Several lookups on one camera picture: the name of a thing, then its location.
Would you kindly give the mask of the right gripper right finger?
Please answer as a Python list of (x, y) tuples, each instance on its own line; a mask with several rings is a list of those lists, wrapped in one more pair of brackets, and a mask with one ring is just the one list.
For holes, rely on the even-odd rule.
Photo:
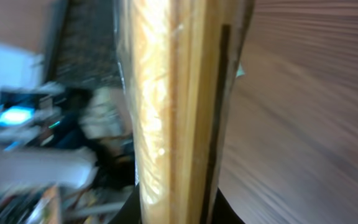
[(245, 224), (218, 189), (212, 214), (212, 224)]

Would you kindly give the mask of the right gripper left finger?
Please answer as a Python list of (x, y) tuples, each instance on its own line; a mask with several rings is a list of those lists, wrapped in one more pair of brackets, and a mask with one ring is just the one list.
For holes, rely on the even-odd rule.
[(136, 185), (122, 208), (108, 224), (140, 224), (141, 218), (139, 185)]

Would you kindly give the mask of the teal snack packet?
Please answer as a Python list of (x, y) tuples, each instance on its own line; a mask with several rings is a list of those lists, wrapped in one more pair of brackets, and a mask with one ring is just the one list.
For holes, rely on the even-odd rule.
[(240, 63), (238, 66), (237, 72), (236, 72), (236, 77), (241, 77), (241, 76), (244, 76), (245, 74), (246, 74), (246, 72)]

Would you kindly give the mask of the orange spaghetti pack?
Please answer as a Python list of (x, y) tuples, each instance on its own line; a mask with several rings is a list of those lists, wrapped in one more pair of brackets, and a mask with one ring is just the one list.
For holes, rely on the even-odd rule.
[(243, 0), (118, 2), (142, 223), (212, 222), (229, 99), (253, 10)]

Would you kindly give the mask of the grey plastic mesh basket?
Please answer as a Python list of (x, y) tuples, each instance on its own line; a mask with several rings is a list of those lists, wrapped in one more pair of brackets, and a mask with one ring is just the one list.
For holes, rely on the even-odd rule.
[(119, 1), (57, 0), (45, 42), (44, 79), (66, 86), (122, 88), (117, 59)]

